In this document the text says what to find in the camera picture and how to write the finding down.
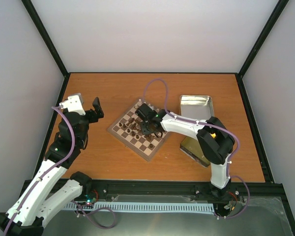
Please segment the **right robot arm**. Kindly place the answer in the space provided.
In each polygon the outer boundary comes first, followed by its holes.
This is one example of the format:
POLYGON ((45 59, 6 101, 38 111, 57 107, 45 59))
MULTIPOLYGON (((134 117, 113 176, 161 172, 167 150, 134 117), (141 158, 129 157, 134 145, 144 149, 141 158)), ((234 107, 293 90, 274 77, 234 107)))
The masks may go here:
POLYGON ((225 195, 231 183, 229 167, 236 139, 218 118, 205 121, 186 118, 166 109, 156 111, 146 103, 135 114, 142 120, 140 127, 144 135, 173 132, 197 141, 211 166, 210 194, 216 199, 225 195))

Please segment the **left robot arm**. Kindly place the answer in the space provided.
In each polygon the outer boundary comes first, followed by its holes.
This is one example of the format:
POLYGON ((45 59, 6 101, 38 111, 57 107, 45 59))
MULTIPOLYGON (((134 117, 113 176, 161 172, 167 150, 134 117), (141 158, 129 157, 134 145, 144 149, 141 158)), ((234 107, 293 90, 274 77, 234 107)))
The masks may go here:
POLYGON ((26 190, 7 212, 0 212, 0 229, 5 236, 40 236, 70 201, 92 194, 92 179, 81 172, 74 173, 63 187, 51 194, 58 180, 86 149, 89 125, 104 117, 98 97, 92 105, 92 109, 85 111, 82 97, 77 93, 53 108, 61 116, 59 131, 26 190))

